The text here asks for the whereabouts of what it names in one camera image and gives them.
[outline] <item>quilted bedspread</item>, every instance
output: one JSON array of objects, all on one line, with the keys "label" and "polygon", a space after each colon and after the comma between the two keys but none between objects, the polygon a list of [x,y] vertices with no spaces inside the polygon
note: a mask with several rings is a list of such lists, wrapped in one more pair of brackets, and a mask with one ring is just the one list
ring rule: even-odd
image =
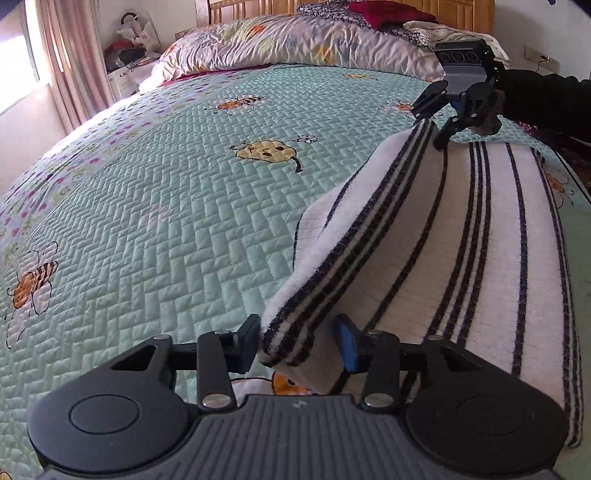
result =
[{"label": "quilted bedspread", "polygon": [[[156,333],[191,342],[262,313],[292,272],[303,210],[412,125],[425,85],[310,66],[197,77],[117,104],[23,175],[0,218],[0,471],[40,472],[26,428],[40,395]],[[585,363],[589,198],[513,123],[487,140],[547,159]],[[194,400],[194,375],[177,392]]]}]

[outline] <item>white wall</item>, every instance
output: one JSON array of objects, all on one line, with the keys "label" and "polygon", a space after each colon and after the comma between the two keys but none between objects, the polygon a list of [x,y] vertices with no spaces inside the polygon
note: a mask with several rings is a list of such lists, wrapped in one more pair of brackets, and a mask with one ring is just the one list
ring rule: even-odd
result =
[{"label": "white wall", "polygon": [[0,113],[0,193],[65,136],[49,85]]},{"label": "white wall", "polygon": [[162,51],[174,42],[174,34],[197,25],[194,0],[99,0],[99,31],[104,47],[117,39],[121,16],[134,12],[141,20],[149,16]]},{"label": "white wall", "polygon": [[[589,78],[591,18],[571,0],[496,0],[495,37],[517,69],[535,70],[537,63],[523,58],[529,45],[560,62],[562,76]],[[540,73],[548,73],[540,68]]]}]

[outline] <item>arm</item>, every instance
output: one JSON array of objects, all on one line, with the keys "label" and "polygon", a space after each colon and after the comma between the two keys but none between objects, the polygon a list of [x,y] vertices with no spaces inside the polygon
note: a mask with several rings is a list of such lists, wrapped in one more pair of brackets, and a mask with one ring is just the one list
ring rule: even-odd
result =
[{"label": "arm", "polygon": [[506,70],[498,88],[505,92],[502,115],[509,120],[591,141],[591,81]]}]

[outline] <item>curtain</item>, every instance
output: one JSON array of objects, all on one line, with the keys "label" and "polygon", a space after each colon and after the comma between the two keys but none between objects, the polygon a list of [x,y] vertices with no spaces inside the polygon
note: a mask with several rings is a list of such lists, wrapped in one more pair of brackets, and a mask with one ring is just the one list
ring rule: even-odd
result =
[{"label": "curtain", "polygon": [[27,1],[33,4],[41,33],[46,68],[38,67],[47,72],[57,110],[70,133],[115,103],[99,42],[98,0]]}]

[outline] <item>wooden headboard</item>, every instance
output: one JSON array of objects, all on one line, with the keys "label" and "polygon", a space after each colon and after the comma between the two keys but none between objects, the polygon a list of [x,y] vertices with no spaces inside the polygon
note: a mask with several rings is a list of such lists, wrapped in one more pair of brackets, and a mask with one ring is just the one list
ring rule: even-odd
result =
[{"label": "wooden headboard", "polygon": [[[429,12],[446,25],[492,34],[495,0],[391,0]],[[197,26],[229,22],[259,15],[295,13],[302,3],[319,0],[195,0]]]}]

